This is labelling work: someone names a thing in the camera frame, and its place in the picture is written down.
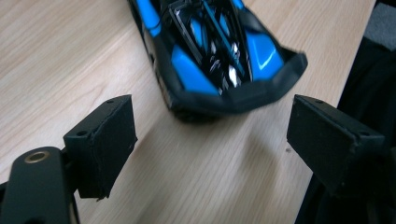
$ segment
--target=blue and black toy car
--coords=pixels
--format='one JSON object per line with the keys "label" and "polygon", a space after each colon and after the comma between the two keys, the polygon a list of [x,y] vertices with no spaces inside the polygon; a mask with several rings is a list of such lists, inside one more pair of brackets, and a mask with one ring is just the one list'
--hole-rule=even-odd
{"label": "blue and black toy car", "polygon": [[202,121],[280,99],[307,66],[241,0],[129,0],[163,98]]}

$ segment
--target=gray floor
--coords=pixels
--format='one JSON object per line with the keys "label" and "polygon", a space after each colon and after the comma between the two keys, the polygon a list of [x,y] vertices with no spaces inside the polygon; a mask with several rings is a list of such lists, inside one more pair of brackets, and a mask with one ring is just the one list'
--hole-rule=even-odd
{"label": "gray floor", "polygon": [[364,36],[388,49],[396,49],[396,7],[378,4],[373,10]]}

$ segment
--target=blue toy car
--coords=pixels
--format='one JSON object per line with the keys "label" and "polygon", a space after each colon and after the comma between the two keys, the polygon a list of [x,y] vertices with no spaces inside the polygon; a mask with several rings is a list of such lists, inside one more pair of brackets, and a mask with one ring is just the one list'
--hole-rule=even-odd
{"label": "blue toy car", "polygon": [[129,0],[168,108],[184,121],[280,99],[307,66],[240,0]]}

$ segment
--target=wooden table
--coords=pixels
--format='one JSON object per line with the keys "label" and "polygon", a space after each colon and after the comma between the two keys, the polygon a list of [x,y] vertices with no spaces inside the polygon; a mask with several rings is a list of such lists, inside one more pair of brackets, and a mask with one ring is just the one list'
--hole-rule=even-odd
{"label": "wooden table", "polygon": [[374,2],[245,1],[308,68],[277,103],[194,126],[166,110],[126,0],[1,1],[0,182],[132,94],[139,141],[109,199],[78,199],[82,223],[292,223],[311,176],[286,142],[292,97],[337,105]]}

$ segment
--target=wood grain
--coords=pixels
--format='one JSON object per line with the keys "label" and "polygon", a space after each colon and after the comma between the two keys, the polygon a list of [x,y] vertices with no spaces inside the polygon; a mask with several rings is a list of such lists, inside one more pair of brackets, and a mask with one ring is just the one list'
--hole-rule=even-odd
{"label": "wood grain", "polygon": [[139,141],[109,199],[78,199],[82,223],[292,223],[311,176],[286,150],[292,97],[337,105],[374,0],[245,4],[308,68],[279,102],[193,126],[166,110],[126,0],[0,1],[0,182],[132,94]]}

